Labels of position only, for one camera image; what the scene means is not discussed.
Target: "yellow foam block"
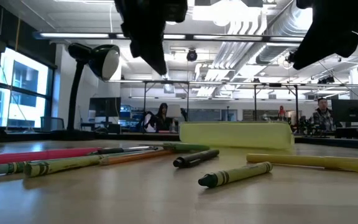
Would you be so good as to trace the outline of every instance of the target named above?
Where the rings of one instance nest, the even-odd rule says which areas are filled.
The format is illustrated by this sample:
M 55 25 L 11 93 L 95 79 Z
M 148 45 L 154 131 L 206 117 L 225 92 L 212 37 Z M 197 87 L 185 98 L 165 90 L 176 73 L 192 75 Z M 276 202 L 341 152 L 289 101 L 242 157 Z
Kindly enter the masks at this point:
M 288 123 L 185 122 L 180 125 L 185 143 L 221 147 L 293 149 L 295 139 Z

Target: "lamp arm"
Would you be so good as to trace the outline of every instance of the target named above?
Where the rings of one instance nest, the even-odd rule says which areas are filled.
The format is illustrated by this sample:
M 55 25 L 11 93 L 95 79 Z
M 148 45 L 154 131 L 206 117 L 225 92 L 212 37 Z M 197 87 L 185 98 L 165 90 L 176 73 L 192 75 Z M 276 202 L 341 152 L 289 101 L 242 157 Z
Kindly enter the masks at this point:
M 70 102 L 68 105 L 68 122 L 67 122 L 67 130 L 74 130 L 74 120 L 75 120 L 75 108 L 77 102 L 77 93 L 78 86 L 80 85 L 82 71 L 84 70 L 85 62 L 81 62 L 77 60 L 77 66 L 74 74 L 73 85 L 71 86 L 70 93 Z

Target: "black desk lamp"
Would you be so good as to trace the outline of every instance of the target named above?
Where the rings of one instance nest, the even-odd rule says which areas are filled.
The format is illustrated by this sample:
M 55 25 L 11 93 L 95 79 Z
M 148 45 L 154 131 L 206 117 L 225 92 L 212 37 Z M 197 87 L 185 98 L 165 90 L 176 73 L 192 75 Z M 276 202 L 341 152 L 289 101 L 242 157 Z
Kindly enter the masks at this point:
M 82 44 L 70 44 L 68 53 L 76 61 L 76 70 L 71 86 L 70 102 L 68 106 L 68 122 L 66 130 L 52 131 L 53 138 L 58 140 L 89 140 L 94 138 L 94 132 L 74 129 L 76 98 L 81 74 L 86 64 L 92 72 L 102 81 L 108 81 L 116 72 L 119 65 L 119 47 L 116 45 L 100 45 L 91 49 Z

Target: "wooden table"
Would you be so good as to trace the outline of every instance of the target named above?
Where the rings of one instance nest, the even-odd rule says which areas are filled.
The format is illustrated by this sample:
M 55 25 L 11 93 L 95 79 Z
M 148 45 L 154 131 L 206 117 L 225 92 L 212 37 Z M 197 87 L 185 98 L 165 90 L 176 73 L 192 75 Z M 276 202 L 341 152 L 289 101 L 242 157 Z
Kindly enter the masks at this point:
M 145 142 L 18 142 L 0 153 L 64 147 L 134 146 Z M 275 166 L 271 174 L 206 189 L 207 172 L 246 164 L 247 153 L 221 149 L 219 158 L 176 170 L 176 155 L 116 166 L 86 167 L 22 179 L 0 176 L 0 223 L 358 223 L 358 173 Z M 297 144 L 299 155 L 358 157 L 358 149 Z

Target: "computer monitor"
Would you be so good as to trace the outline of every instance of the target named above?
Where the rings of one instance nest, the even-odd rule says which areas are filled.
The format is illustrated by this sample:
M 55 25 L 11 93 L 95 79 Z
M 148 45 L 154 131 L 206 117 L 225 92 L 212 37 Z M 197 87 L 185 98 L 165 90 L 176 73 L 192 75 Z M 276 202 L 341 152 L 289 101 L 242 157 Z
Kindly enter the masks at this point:
M 106 117 L 108 122 L 109 117 L 120 116 L 121 97 L 91 98 L 89 110 L 95 111 L 95 117 Z
M 358 122 L 358 100 L 331 100 L 337 122 Z

